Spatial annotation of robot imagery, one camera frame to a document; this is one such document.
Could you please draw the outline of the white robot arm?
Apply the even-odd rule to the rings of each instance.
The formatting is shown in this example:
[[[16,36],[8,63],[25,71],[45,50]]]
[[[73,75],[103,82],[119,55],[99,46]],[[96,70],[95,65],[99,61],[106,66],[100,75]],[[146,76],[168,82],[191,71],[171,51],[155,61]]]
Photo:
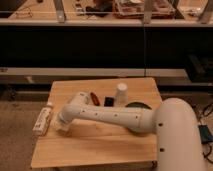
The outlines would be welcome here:
[[[157,171],[206,171],[203,148],[192,107],[182,99],[168,98],[156,109],[101,107],[88,104],[78,92],[58,113],[63,126],[74,119],[99,121],[157,136]]]

